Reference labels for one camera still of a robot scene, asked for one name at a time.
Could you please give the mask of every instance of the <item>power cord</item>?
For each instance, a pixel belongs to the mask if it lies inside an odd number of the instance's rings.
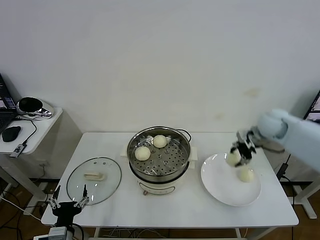
[[[108,235],[108,234],[102,235],[102,237],[119,238],[119,237],[120,237],[120,231],[128,231],[129,234],[131,234],[131,231],[130,231],[131,229],[132,229],[132,228],[117,228],[117,227],[115,227],[115,228],[113,228],[113,229],[102,229],[102,231],[111,231],[111,232],[109,233],[109,235]],[[133,231],[133,235],[129,235],[129,236],[132,236],[133,238],[135,238],[135,237],[136,237],[136,234],[135,234],[135,232]]]
[[[291,157],[291,154],[286,159],[285,163],[282,163],[281,167],[279,168],[278,172],[276,173],[276,178],[280,181],[280,179],[286,174],[286,170],[288,168],[288,161]]]
[[[156,230],[152,229],[152,228],[147,228],[147,229],[143,229],[139,232],[139,234],[136,236],[136,238],[138,239],[140,237],[140,235],[143,233],[143,232],[146,232],[146,231],[150,231],[150,232],[153,232],[155,234],[157,234],[159,237],[163,238],[163,239],[166,239],[167,237],[166,236],[163,236],[161,235],[159,232],[157,232]]]
[[[76,223],[72,223],[72,225],[75,225],[80,229],[80,231],[81,231],[81,240],[85,240],[85,232],[84,232],[84,229],[82,228],[82,226],[80,226],[79,224],[76,224]]]
[[[26,204],[25,204],[24,207],[23,207],[24,209],[42,207],[42,206],[47,202],[49,195],[46,193],[46,197],[45,197],[45,200],[44,200],[44,203],[43,203],[43,204],[41,204],[41,205],[35,205],[35,206],[27,206],[32,197],[33,197],[33,196],[31,196],[31,197],[28,199],[28,201],[26,202]],[[20,213],[20,215],[19,215],[19,217],[18,217],[18,221],[16,222],[17,231],[18,231],[18,229],[19,229],[19,223],[20,223],[20,219],[21,219],[22,215],[23,215],[23,212]]]
[[[132,231],[131,231],[131,233],[129,234],[129,236],[128,236],[128,239],[134,234],[134,232],[137,230],[138,228],[135,228],[135,229],[133,229]]]
[[[245,234],[244,234],[244,236],[243,236],[244,239],[246,238],[247,233],[248,233],[248,228],[246,228],[246,230],[245,230]]]
[[[8,192],[8,191],[6,191],[6,190],[2,190],[2,188],[1,188],[1,191],[2,191],[2,192],[5,192],[5,193],[7,193],[7,194],[10,194],[11,196],[13,196],[13,197],[16,199],[16,201],[17,201],[17,203],[19,204],[19,206],[20,206],[20,202],[19,202],[18,198],[17,198],[14,194],[12,194],[11,192]],[[7,225],[9,222],[11,222],[11,220],[13,220],[13,219],[18,215],[18,213],[19,213],[19,210],[16,211],[16,213],[15,213],[8,221],[6,221],[4,224],[2,224],[2,225],[0,226],[0,230],[1,230],[2,228],[4,228],[5,225]]]
[[[42,175],[41,175],[40,177],[38,177],[38,179],[36,179],[36,180],[32,181],[33,183],[38,182],[38,181],[39,181],[39,179],[43,178],[43,177],[46,175],[45,165],[44,165],[44,164],[39,164],[39,166],[41,166],[41,167],[42,167],[42,171],[43,171],[43,173],[42,173]]]
[[[282,176],[284,179],[288,180],[291,183],[291,190],[292,190],[292,208],[295,210],[295,189],[292,181],[287,178],[286,176]],[[294,226],[291,227],[291,239],[294,240]]]
[[[31,119],[22,119],[22,118],[14,118],[13,120],[15,121],[30,121],[32,123],[32,125],[34,126],[34,131],[26,138],[26,140],[24,140],[24,142],[22,143],[22,145],[26,145],[27,141],[32,137],[33,134],[36,133],[36,131],[38,130],[37,126],[34,124],[34,122]]]
[[[18,205],[20,206],[20,202],[19,202],[18,198],[17,198],[15,195],[13,195],[11,192],[8,192],[8,191],[4,190],[1,182],[0,182],[0,188],[1,188],[1,194],[3,195],[3,197],[5,197],[5,194],[4,194],[4,193],[10,194],[11,196],[13,196],[13,197],[16,199]],[[18,228],[18,226],[17,226],[17,227],[6,226],[6,224],[8,224],[11,220],[13,220],[13,219],[17,216],[18,212],[19,212],[19,211],[17,211],[8,221],[6,221],[6,222],[0,227],[0,230],[1,230],[1,229],[14,229],[14,230],[16,230],[16,240],[19,240],[19,234],[20,234],[20,240],[23,240],[21,229]]]
[[[5,200],[6,202],[10,203],[11,205],[15,206],[16,208],[20,209],[21,211],[23,211],[23,212],[25,212],[25,213],[28,213],[30,216],[32,216],[33,218],[35,218],[35,219],[37,219],[37,220],[39,220],[39,221],[41,222],[41,219],[39,219],[39,218],[37,218],[36,216],[32,215],[31,213],[29,213],[29,212],[27,212],[27,211],[23,210],[21,207],[19,207],[19,206],[15,205],[13,202],[11,202],[11,201],[9,201],[9,200],[7,200],[7,199],[3,198],[2,196],[0,196],[0,199]]]

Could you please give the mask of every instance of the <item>white table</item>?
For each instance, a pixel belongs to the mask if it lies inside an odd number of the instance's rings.
[[[62,108],[55,107],[54,108],[54,115],[46,120],[34,120],[33,123],[37,127],[37,131],[30,137],[27,141],[27,146],[23,150],[21,154],[31,154],[33,153],[41,141],[44,139],[46,134],[49,132],[51,127],[57,121],[62,113]],[[35,130],[35,127],[30,121],[26,120],[18,120],[13,121],[9,124],[9,127],[12,126],[21,126],[21,131],[17,138],[11,142],[4,142],[2,140],[2,136],[0,134],[0,154],[1,154],[1,167],[4,169],[11,177],[13,177],[18,183],[24,186],[34,197],[30,200],[28,206],[36,206],[38,201],[44,201],[46,199],[46,194],[43,190],[46,188],[47,183],[43,182],[40,186],[36,186],[30,179],[16,167],[14,164],[15,161],[19,161],[19,158],[9,158],[9,154],[11,154],[15,148],[22,144],[28,136]],[[26,210],[28,212],[32,212],[34,208],[28,207]]]
[[[66,184],[72,171],[94,157],[109,157],[121,167],[122,180],[107,200],[86,206],[74,222],[83,227],[124,228],[261,228],[249,239],[258,239],[276,227],[294,226],[299,220],[278,182],[265,154],[258,149],[251,166],[260,177],[261,195],[249,206],[225,205],[206,192],[200,178],[203,161],[215,154],[228,152],[236,134],[232,132],[191,133],[191,145],[197,147],[198,163],[188,169],[182,186],[162,196],[143,195],[131,172],[128,160],[121,157],[123,147],[134,133],[83,134],[59,182],[59,202],[70,201]],[[47,207],[41,219],[45,225],[57,218]]]

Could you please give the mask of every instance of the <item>cable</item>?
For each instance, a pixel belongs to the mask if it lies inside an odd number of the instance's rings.
[[[29,213],[29,212],[27,212],[27,211],[23,210],[21,207],[19,207],[19,206],[15,205],[13,202],[10,202],[9,200],[7,200],[7,199],[3,198],[2,196],[0,196],[0,199],[5,200],[6,202],[8,202],[8,203],[12,204],[13,206],[15,206],[16,208],[20,209],[21,211],[23,211],[23,212],[25,212],[25,213],[28,213],[30,216],[34,217],[35,219],[37,219],[37,220],[39,220],[39,221],[41,222],[41,219],[39,219],[39,218],[37,218],[36,216],[32,215],[31,213]]]
[[[245,230],[245,234],[244,234],[244,236],[243,236],[244,239],[246,238],[247,233],[248,233],[248,228],[246,228],[246,230]]]
[[[131,233],[130,230],[132,228],[113,228],[113,229],[101,229],[101,231],[111,231],[111,233],[109,235],[103,235],[103,237],[119,237],[119,233],[120,231],[128,231],[129,234]],[[113,236],[114,231],[118,231],[118,236]]]
[[[40,166],[42,166],[43,173],[42,173],[42,175],[41,175],[40,177],[38,177],[38,179],[33,180],[33,181],[32,181],[33,183],[39,181],[39,179],[43,178],[43,177],[46,175],[45,165],[44,165],[44,164],[40,164]]]
[[[273,171],[275,171],[282,163],[280,162],[274,169]]]
[[[287,164],[287,163],[288,163],[288,161],[289,161],[290,157],[291,157],[291,154],[289,154],[289,156],[288,156],[288,158],[287,158],[287,160],[286,160],[285,164]]]
[[[10,194],[11,196],[13,196],[16,199],[16,201],[19,204],[19,206],[20,206],[20,202],[19,202],[18,198],[14,194],[12,194],[11,192],[8,192],[6,190],[2,190],[2,186],[1,186],[1,191],[2,192],[6,192],[7,194]],[[4,228],[5,225],[7,225],[12,219],[14,219],[18,215],[18,213],[19,213],[19,210],[8,221],[6,221],[4,224],[2,224],[2,226],[0,226],[0,229]]]
[[[2,186],[2,184],[1,184],[1,182],[0,182],[0,188],[1,188],[1,194],[3,195],[3,197],[5,197],[4,192],[6,192],[7,194],[10,194],[11,196],[13,196],[13,197],[16,199],[16,201],[18,202],[18,204],[19,204],[19,206],[20,206],[20,202],[19,202],[18,198],[17,198],[15,195],[13,195],[11,192],[6,191],[6,190],[3,190],[3,186]],[[6,224],[8,224],[11,220],[13,220],[13,219],[17,216],[18,212],[19,212],[19,210],[18,210],[8,221],[6,221],[6,222],[0,227],[0,229],[2,229],[2,228],[15,229],[15,230],[16,230],[16,240],[19,240],[19,234],[20,234],[20,240],[23,240],[21,229],[18,228],[18,226],[17,226],[17,227],[5,226]]]
[[[44,200],[44,202],[47,202],[47,200],[48,200],[48,197],[49,197],[49,194],[47,194],[46,193],[46,197],[45,197],[45,200]],[[32,196],[28,199],[28,201],[26,202],[26,204],[24,205],[24,209],[27,209],[27,208],[37,208],[37,207],[41,207],[43,204],[41,204],[41,205],[36,205],[36,206],[27,206],[28,205],[28,203],[30,202],[30,200],[31,200],[31,198],[32,198]],[[22,217],[22,212],[20,213],[20,215],[19,215],[19,217],[18,217],[18,221],[16,222],[16,230],[17,230],[17,240],[18,240],[18,229],[19,229],[19,223],[20,223],[20,219],[21,219],[21,217]]]
[[[289,181],[289,183],[291,183],[291,190],[292,190],[292,208],[293,210],[295,210],[295,189],[294,189],[294,185],[292,183],[292,181],[287,178],[286,176],[282,176],[284,179],[287,179]],[[291,239],[294,240],[294,226],[291,227]]]
[[[80,231],[81,231],[81,239],[85,240],[85,232],[84,232],[84,229],[82,228],[82,226],[80,226],[79,224],[76,224],[76,223],[72,223],[72,225],[75,225],[80,229]]]
[[[128,236],[128,239],[132,236],[132,234],[134,234],[134,232],[137,230],[138,228],[135,228],[135,229],[133,229],[132,231],[131,231],[131,233],[129,234],[129,236]]]
[[[14,229],[14,230],[16,230],[17,233],[20,234],[20,239],[23,240],[23,238],[22,238],[22,232],[21,232],[21,229],[20,229],[20,228],[17,229],[17,228],[15,228],[15,227],[11,227],[11,226],[4,226],[3,228],[4,228],[4,229]]]
[[[118,236],[112,236],[112,235],[102,235],[102,237],[107,237],[107,238],[118,238]]]
[[[139,234],[136,236],[136,238],[138,239],[140,237],[140,235],[145,231],[153,232],[153,233],[157,234],[159,237],[161,237],[163,239],[167,238],[166,236],[161,235],[159,232],[157,232],[156,230],[154,230],[152,228],[143,229],[142,231],[139,232]]]
[[[31,119],[22,119],[22,118],[14,118],[13,120],[15,121],[30,121],[32,123],[32,125],[34,126],[34,131],[26,138],[26,140],[24,140],[24,142],[22,143],[22,145],[27,144],[27,141],[29,140],[29,138],[32,137],[33,134],[36,133],[36,131],[38,130],[37,126],[34,124],[34,122]]]

